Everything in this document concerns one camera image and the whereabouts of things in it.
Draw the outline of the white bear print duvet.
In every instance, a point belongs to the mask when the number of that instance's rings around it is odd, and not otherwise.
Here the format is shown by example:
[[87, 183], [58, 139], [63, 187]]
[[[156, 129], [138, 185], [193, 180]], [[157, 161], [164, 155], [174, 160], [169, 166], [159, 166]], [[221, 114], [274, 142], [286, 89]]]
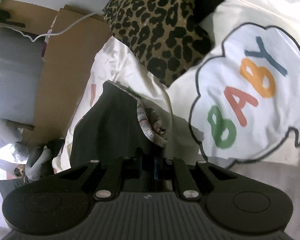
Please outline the white bear print duvet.
[[288, 194], [294, 211], [286, 232], [300, 239], [300, 0], [225, 0], [202, 26], [213, 50], [170, 87], [111, 37], [95, 55], [52, 165], [70, 168], [75, 127], [113, 81], [161, 117], [166, 157], [189, 164], [207, 158]]

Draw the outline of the grey plush toy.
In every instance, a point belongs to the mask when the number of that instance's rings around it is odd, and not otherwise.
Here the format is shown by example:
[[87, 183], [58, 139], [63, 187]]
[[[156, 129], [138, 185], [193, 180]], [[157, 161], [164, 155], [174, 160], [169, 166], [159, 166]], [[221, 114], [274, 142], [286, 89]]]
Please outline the grey plush toy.
[[14, 148], [15, 152], [13, 154], [15, 157], [23, 161], [27, 159], [25, 164], [26, 176], [23, 179], [38, 181], [54, 174], [52, 151], [47, 146], [29, 151], [26, 146], [16, 143]]

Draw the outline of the small teddy bear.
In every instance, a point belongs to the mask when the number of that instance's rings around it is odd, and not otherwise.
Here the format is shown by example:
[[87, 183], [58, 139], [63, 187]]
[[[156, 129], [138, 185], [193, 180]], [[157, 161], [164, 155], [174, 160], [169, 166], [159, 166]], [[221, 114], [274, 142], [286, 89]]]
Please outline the small teddy bear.
[[25, 174], [25, 164], [18, 164], [15, 168], [14, 168], [14, 175], [17, 178], [25, 178], [26, 174]]

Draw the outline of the leopard print garment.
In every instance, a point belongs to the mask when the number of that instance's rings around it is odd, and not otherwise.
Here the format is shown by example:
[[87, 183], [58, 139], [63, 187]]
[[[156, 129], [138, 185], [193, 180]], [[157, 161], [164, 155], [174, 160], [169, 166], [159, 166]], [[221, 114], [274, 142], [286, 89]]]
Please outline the leopard print garment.
[[200, 23], [224, 0], [109, 0], [104, 21], [139, 63], [170, 85], [200, 63], [213, 42]]

